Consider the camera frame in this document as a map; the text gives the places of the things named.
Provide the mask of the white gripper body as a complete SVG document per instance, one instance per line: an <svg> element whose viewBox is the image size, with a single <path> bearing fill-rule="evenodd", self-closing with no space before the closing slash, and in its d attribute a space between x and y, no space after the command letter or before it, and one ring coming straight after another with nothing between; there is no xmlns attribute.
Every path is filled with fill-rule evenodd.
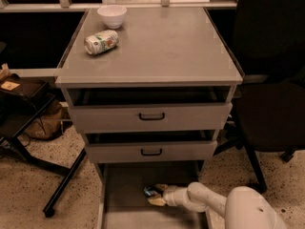
<svg viewBox="0 0 305 229"><path fill-rule="evenodd" d="M168 186L163 192L163 199L165 199L166 203L169 206L177 207L178 203L175 198L177 187L175 185Z"/></svg>

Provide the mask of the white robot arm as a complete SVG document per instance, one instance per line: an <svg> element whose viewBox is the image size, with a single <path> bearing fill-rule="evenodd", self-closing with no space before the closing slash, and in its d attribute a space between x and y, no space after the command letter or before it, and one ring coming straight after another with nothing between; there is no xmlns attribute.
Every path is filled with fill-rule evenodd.
<svg viewBox="0 0 305 229"><path fill-rule="evenodd" d="M247 186L235 187L224 197L200 182L187 187L155 184L145 187L144 195L155 206L182 206L196 213L212 209L225 219L226 229L288 229L270 203Z"/></svg>

